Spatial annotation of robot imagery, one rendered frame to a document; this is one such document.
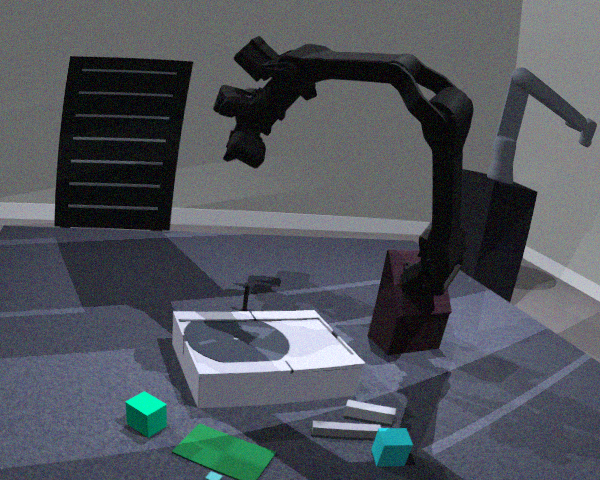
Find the dark green flat rectangle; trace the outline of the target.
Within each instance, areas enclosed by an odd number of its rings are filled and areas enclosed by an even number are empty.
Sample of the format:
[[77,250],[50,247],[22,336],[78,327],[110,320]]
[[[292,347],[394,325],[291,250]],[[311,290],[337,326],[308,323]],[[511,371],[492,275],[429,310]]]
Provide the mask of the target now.
[[237,480],[257,480],[276,454],[200,423],[171,452]]

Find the green cube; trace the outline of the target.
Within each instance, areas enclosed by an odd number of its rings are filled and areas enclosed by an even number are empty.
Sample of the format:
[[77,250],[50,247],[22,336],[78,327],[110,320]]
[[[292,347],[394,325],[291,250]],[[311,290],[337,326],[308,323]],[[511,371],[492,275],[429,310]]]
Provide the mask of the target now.
[[126,401],[127,424],[144,436],[150,436],[167,427],[165,403],[143,392]]

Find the cyan cube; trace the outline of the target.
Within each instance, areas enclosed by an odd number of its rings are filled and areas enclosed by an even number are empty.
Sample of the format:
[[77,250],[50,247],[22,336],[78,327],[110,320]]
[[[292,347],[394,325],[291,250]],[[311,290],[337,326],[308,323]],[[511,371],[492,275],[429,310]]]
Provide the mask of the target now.
[[376,466],[405,466],[413,443],[406,428],[379,428],[372,447]]

